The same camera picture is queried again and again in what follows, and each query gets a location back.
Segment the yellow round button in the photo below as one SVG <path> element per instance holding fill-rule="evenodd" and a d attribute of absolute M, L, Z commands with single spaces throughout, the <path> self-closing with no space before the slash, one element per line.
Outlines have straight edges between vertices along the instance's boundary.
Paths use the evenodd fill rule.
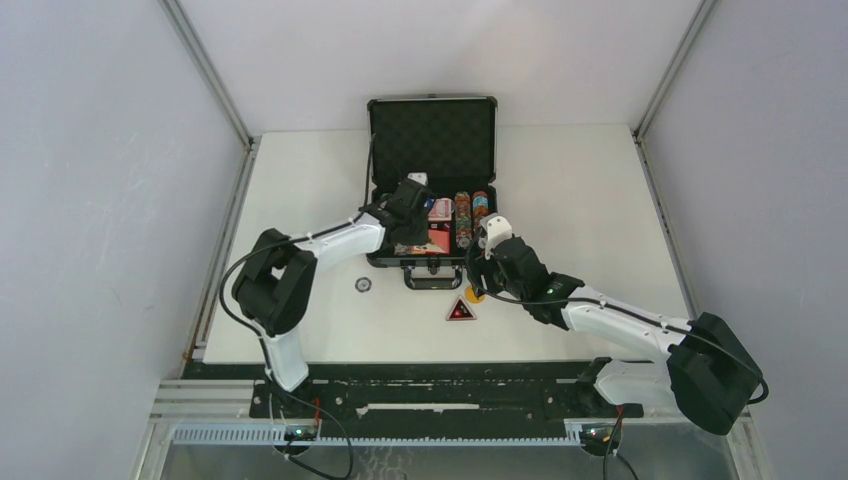
<path fill-rule="evenodd" d="M 464 291 L 465 299 L 471 304 L 480 304 L 485 300 L 485 294 L 478 294 L 474 287 L 468 286 Z"/>

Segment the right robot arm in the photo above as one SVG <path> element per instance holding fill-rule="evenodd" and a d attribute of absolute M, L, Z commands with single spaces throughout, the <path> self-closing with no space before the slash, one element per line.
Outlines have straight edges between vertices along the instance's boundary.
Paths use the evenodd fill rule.
<path fill-rule="evenodd" d="M 551 272 L 511 236 L 487 250 L 472 240 L 464 264 L 475 293 L 521 306 L 535 321 L 602 338 L 658 367 L 675 405 L 693 424 L 727 434 L 743 410 L 764 402 L 762 369 L 720 316 L 652 313 L 607 297 L 583 280 Z"/>

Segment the poker chip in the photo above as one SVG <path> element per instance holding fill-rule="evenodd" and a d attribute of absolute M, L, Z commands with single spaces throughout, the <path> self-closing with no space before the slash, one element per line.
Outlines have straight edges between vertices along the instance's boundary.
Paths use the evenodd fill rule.
<path fill-rule="evenodd" d="M 359 293 L 368 292 L 372 288 L 372 281 L 368 277 L 359 277 L 355 281 L 355 290 Z"/>

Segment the black poker case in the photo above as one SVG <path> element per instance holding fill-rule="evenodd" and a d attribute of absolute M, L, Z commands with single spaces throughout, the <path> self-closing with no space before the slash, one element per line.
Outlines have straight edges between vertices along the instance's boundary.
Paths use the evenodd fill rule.
<path fill-rule="evenodd" d="M 432 206 L 437 198 L 459 191 L 472 197 L 485 191 L 491 213 L 497 209 L 496 125 L 498 101 L 493 96 L 453 96 L 372 99 L 367 104 L 372 137 L 373 199 L 393 193 L 411 172 L 426 172 Z M 428 231 L 451 234 L 448 255 L 395 254 L 388 244 L 368 255 L 370 265 L 398 268 L 411 290 L 453 290 L 463 280 L 466 249 L 455 241 L 455 209 L 449 222 L 430 222 Z"/>

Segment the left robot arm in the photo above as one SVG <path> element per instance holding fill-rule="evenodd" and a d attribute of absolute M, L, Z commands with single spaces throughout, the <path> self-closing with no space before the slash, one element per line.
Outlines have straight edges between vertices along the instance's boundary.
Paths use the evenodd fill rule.
<path fill-rule="evenodd" d="M 267 378 L 277 385 L 274 404 L 290 417 L 305 414 L 313 394 L 304 382 L 309 369 L 298 325 L 305 317 L 315 277 L 390 243 L 428 240 L 431 192 L 423 172 L 407 175 L 396 190 L 364 205 L 340 225 L 301 237 L 271 228 L 251 251 L 224 273 L 218 302 L 237 323 L 258 338 Z"/>

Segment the red playing card box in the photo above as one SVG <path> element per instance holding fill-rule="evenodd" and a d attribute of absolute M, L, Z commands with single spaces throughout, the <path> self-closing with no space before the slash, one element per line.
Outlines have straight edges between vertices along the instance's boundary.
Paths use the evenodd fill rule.
<path fill-rule="evenodd" d="M 449 231 L 430 229 L 428 240 L 420 245 L 395 245 L 395 254 L 409 255 L 448 255 L 451 252 L 451 234 Z"/>

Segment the red triangular dealer button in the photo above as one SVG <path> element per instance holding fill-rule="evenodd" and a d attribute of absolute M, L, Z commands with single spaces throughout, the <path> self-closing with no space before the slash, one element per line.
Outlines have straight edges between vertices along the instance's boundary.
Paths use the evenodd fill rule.
<path fill-rule="evenodd" d="M 446 316 L 447 321 L 472 321 L 475 319 L 476 315 L 463 297 L 456 298 Z"/>

